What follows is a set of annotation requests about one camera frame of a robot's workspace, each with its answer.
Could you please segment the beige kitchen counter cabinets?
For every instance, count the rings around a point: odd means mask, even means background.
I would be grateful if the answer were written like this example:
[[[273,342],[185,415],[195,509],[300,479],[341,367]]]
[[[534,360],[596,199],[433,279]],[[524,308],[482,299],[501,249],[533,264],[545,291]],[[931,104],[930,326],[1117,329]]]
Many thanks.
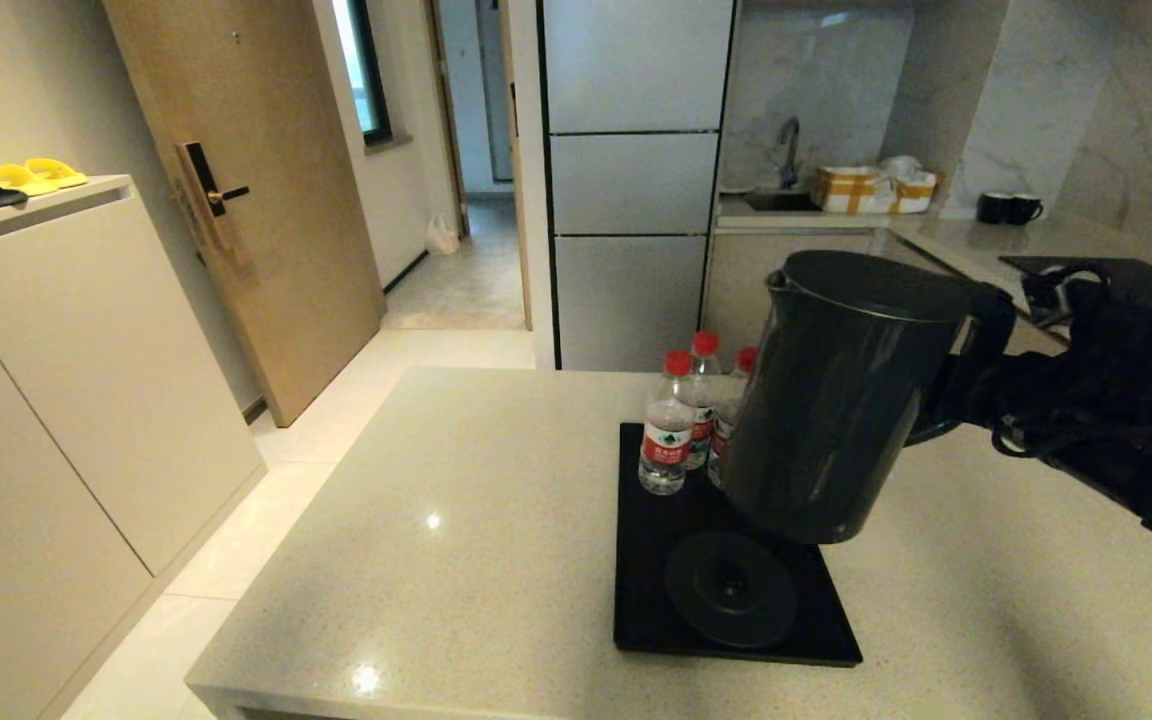
[[[897,223],[881,228],[790,228],[782,232],[719,232],[710,249],[703,328],[717,331],[723,361],[742,346],[758,344],[771,300],[765,278],[788,255],[824,249],[859,252],[919,266],[935,274],[995,285],[1009,291],[1018,327],[1006,353],[1056,355],[1068,332],[1038,328],[1028,313],[1018,268],[1006,256],[1043,256],[1034,238],[1011,225],[975,222]]]

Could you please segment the metal kitchen faucet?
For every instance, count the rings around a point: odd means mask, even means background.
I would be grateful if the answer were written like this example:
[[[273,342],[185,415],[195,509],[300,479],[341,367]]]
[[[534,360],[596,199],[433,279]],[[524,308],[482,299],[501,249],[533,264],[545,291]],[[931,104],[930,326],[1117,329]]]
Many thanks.
[[[799,182],[799,169],[801,162],[797,159],[797,147],[799,147],[799,132],[801,122],[797,115],[791,115],[782,124],[780,129],[780,138],[778,143],[783,147],[783,161],[780,164],[780,183],[778,187],[781,190],[791,190],[797,182]]]

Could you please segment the black rectangular tray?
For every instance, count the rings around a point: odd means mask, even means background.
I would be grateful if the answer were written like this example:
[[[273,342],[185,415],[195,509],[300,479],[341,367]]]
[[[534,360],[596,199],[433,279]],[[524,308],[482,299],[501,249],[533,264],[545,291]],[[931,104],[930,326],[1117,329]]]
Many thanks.
[[[644,653],[708,657],[768,664],[855,667],[863,661],[858,638],[838,597],[823,553],[750,528],[707,479],[691,477],[669,497],[655,497],[637,478],[643,425],[620,427],[616,564],[613,639],[617,647]],[[687,626],[669,602],[664,569],[669,551],[687,536],[733,532],[770,550],[786,566],[799,592],[791,632],[772,647],[736,650],[717,644]]]

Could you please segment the tall white refrigerator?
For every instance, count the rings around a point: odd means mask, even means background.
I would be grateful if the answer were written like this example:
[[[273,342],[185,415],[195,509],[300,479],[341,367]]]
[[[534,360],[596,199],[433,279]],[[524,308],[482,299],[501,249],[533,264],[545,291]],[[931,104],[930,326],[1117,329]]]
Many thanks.
[[[556,365],[652,372],[702,314],[737,0],[539,0]]]

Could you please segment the dark framed window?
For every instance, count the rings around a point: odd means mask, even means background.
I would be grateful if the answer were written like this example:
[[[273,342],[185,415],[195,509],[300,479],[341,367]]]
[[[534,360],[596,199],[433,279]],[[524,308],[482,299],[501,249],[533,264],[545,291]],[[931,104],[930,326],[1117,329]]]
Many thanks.
[[[367,149],[380,147],[394,141],[394,128],[367,0],[332,0],[332,9],[358,127]]]

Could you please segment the yellow white box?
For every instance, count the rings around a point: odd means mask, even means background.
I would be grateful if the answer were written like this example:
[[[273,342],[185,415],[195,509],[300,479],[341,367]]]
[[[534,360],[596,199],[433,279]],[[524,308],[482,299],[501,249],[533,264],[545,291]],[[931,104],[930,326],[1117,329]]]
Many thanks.
[[[826,213],[890,214],[899,200],[895,179],[878,167],[818,167],[810,200]]]

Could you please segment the red-capped water bottle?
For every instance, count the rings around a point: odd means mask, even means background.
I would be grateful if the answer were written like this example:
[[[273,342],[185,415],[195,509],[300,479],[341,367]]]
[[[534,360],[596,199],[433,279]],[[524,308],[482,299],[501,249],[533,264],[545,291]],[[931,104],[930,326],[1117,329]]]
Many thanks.
[[[710,433],[707,460],[708,482],[717,488],[723,487],[723,455],[730,448],[732,437],[738,424],[748,382],[755,372],[756,355],[758,355],[758,350],[753,346],[740,348],[732,373],[717,381],[717,402],[713,406],[714,423],[712,433]]]
[[[699,331],[691,344],[691,372],[687,378],[687,406],[692,410],[690,444],[687,447],[685,470],[702,468],[708,458],[710,437],[717,418],[717,382],[722,377],[718,359],[718,334]]]
[[[655,497],[673,495],[685,483],[696,420],[691,373],[689,353],[668,351],[662,373],[646,397],[637,478],[641,487]]]

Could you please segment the beige shoe cabinet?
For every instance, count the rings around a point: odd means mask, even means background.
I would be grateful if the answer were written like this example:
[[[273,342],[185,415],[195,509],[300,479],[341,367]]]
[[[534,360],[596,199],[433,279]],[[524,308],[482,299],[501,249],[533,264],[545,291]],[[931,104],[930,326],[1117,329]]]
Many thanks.
[[[63,715],[265,470],[131,177],[0,209],[0,720]]]

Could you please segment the yellow slipper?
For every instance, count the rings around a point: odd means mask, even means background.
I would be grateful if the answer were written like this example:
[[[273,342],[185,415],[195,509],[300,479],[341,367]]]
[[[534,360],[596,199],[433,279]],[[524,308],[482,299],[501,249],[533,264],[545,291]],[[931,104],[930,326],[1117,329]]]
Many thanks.
[[[3,190],[17,191],[26,197],[41,196],[60,190],[60,187],[52,179],[41,177],[40,174],[20,164],[0,165],[0,187]]]
[[[51,158],[31,158],[26,160],[24,167],[33,174],[40,182],[55,185],[58,190],[69,190],[69,188],[88,184],[90,179],[69,164]]]

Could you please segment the light wooden door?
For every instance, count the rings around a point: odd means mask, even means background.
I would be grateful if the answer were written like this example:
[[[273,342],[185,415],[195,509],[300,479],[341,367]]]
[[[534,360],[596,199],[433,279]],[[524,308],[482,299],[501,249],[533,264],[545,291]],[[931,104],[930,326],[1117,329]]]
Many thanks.
[[[376,336],[381,282],[314,0],[103,0],[179,204],[276,427]],[[202,228],[179,143],[204,146],[233,250]]]

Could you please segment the round black kettle base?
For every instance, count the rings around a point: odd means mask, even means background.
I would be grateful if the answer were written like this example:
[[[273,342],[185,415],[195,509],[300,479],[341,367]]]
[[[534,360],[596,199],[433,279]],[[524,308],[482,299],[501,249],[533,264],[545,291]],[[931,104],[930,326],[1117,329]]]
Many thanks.
[[[704,532],[669,551],[664,584],[695,632],[736,650],[764,650],[791,632],[799,592],[773,553],[746,536]]]

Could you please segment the black electric kettle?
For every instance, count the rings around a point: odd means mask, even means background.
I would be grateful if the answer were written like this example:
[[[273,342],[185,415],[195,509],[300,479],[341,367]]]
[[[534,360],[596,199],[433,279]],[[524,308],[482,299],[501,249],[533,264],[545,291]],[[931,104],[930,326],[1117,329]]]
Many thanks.
[[[901,450],[957,429],[1016,323],[1009,293],[877,256],[788,255],[723,497],[796,544],[850,541]]]

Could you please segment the cardboard box with yellow tape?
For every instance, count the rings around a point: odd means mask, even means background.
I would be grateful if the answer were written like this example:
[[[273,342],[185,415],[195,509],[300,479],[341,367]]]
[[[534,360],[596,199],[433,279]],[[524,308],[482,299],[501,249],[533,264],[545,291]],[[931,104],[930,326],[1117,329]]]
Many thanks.
[[[878,165],[876,195],[887,214],[919,214],[931,209],[940,177],[914,156],[890,156]]]

